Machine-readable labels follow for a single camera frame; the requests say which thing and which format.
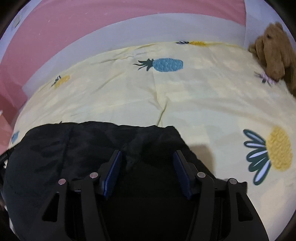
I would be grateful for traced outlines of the black puffer jacket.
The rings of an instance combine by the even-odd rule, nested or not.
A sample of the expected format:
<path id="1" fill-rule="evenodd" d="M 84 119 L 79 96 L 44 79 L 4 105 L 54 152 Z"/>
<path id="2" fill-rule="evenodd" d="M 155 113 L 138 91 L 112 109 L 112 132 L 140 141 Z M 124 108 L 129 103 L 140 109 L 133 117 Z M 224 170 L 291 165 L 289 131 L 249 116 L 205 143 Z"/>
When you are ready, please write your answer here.
<path id="1" fill-rule="evenodd" d="M 216 178 L 173 126 L 88 121 L 38 126 L 11 148 L 2 196 L 16 234 L 29 231 L 55 184 L 82 180 L 121 151 L 121 170 L 99 209 L 104 240 L 191 240 L 192 211 L 174 167 L 182 152 Z"/>

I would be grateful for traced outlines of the yellow pineapple bed sheet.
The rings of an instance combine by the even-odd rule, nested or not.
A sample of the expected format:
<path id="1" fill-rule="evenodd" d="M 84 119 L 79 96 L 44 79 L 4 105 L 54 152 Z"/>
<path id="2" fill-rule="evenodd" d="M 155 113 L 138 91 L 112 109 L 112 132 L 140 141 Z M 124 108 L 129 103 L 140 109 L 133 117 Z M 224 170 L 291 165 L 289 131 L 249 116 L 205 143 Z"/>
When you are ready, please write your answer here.
<path id="1" fill-rule="evenodd" d="M 101 53 L 37 73 L 11 140 L 46 123 L 106 121 L 174 126 L 221 179 L 248 183 L 270 240 L 295 211 L 295 98 L 262 81 L 252 54 L 234 45 L 173 42 Z"/>

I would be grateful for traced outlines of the brown teddy bear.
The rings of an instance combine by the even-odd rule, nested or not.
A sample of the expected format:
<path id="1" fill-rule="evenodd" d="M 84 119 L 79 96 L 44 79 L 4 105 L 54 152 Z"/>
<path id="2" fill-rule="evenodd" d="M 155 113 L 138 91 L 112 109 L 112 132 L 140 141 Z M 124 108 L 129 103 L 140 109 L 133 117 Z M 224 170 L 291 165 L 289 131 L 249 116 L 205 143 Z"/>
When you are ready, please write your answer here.
<path id="1" fill-rule="evenodd" d="M 295 96 L 295 51 L 281 23 L 270 23 L 248 50 L 269 78 L 275 82 L 284 80 L 289 92 Z"/>

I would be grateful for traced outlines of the white bed frame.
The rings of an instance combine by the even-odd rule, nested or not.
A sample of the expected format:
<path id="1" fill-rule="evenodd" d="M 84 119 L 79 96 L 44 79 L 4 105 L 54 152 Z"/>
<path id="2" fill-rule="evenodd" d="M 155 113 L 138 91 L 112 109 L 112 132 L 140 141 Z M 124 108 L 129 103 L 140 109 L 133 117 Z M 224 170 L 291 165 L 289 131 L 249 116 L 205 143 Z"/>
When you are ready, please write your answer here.
<path id="1" fill-rule="evenodd" d="M 141 16 L 96 30 L 44 63 L 24 85 L 27 97 L 62 71 L 99 53 L 157 42 L 227 42 L 242 47 L 246 28 L 231 20 L 200 14 L 157 14 Z"/>

